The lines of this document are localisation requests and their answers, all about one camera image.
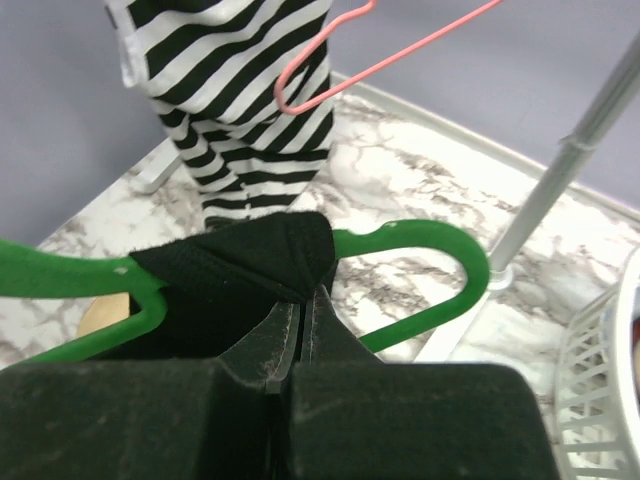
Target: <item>green plastic hanger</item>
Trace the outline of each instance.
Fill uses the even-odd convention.
[[[336,230],[334,239],[338,259],[422,247],[447,253],[466,272],[466,285],[454,298],[361,337],[372,352],[462,315],[480,300],[489,283],[489,262],[482,247],[462,230],[445,223],[401,220],[364,235]],[[165,283],[129,256],[101,260],[64,257],[0,239],[0,275],[0,296],[52,299],[126,292],[140,306],[140,313],[32,357],[29,362],[85,360],[150,332],[162,323],[167,312],[159,292]]]

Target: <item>pink hanger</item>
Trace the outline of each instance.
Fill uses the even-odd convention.
[[[282,112],[287,113],[289,115],[300,115],[301,113],[304,113],[307,110],[309,110],[309,109],[319,105],[320,103],[324,102],[326,99],[328,99],[330,97],[333,97],[334,95],[342,92],[343,90],[349,88],[350,86],[352,86],[352,85],[358,83],[359,81],[367,78],[369,75],[373,75],[374,73],[378,72],[379,70],[382,70],[383,68],[388,67],[389,65],[391,65],[392,63],[400,60],[401,58],[412,54],[416,50],[424,47],[425,45],[428,45],[429,43],[433,42],[434,40],[437,40],[438,38],[446,35],[447,33],[452,32],[453,30],[455,30],[456,28],[464,25],[468,21],[470,21],[470,20],[474,19],[475,17],[477,17],[479,15],[482,15],[483,13],[485,13],[488,10],[492,9],[493,7],[498,5],[500,2],[502,2],[502,0],[491,0],[489,3],[483,5],[482,7],[474,10],[473,12],[465,15],[464,17],[462,17],[462,18],[460,18],[458,20],[456,20],[455,22],[450,23],[446,27],[441,28],[437,32],[432,33],[428,37],[423,38],[419,42],[414,43],[413,45],[405,48],[404,50],[401,50],[400,52],[396,53],[395,55],[390,56],[389,58],[387,58],[386,60],[383,60],[382,62],[378,63],[377,65],[369,67],[365,71],[360,72],[359,74],[357,74],[356,76],[351,77],[348,80],[345,80],[340,85],[336,85],[335,87],[330,88],[326,92],[321,93],[320,95],[318,95],[315,98],[312,98],[308,102],[305,102],[302,105],[299,105],[297,107],[288,106],[286,104],[286,99],[284,98],[284,88],[286,87],[287,83],[289,82],[289,79],[291,78],[293,73],[296,71],[296,69],[300,65],[302,65],[302,63],[307,58],[309,58],[309,56],[314,52],[314,50],[316,48],[318,48],[320,45],[322,45],[322,43],[329,37],[329,35],[331,35],[335,31],[336,28],[338,28],[343,23],[350,22],[351,20],[354,20],[354,19],[356,19],[358,17],[362,17],[362,16],[370,13],[376,7],[376,5],[378,3],[378,0],[369,0],[369,3],[367,3],[366,5],[364,5],[364,6],[360,7],[360,8],[356,8],[355,10],[351,10],[350,12],[347,12],[347,13],[345,13],[343,15],[340,15],[338,18],[333,20],[322,31],[320,31],[320,33],[318,33],[313,38],[313,40],[311,40],[311,43],[309,43],[309,45],[307,45],[291,61],[291,63],[289,63],[289,65],[286,66],[286,68],[283,70],[282,74],[280,75],[280,77],[276,81],[276,86],[275,86],[275,89],[274,89],[274,94],[275,94],[275,97],[276,97],[276,102],[278,103],[278,107],[280,108],[280,110]]]

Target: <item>plastic basket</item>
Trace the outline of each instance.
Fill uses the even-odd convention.
[[[567,479],[640,479],[640,414],[631,330],[640,249],[621,282],[571,321],[558,360],[555,419]]]

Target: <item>striped shirt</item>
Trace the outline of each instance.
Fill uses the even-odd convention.
[[[273,88],[331,0],[106,0],[123,81],[146,95],[197,182],[207,219],[288,207],[326,162],[327,101],[282,114]],[[326,44],[291,77],[289,103],[329,88]]]

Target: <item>metal pole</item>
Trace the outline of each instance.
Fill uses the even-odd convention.
[[[504,273],[560,195],[580,173],[600,141],[640,89],[640,33],[611,73],[575,130],[563,141],[553,164],[533,189],[491,252],[496,275]]]

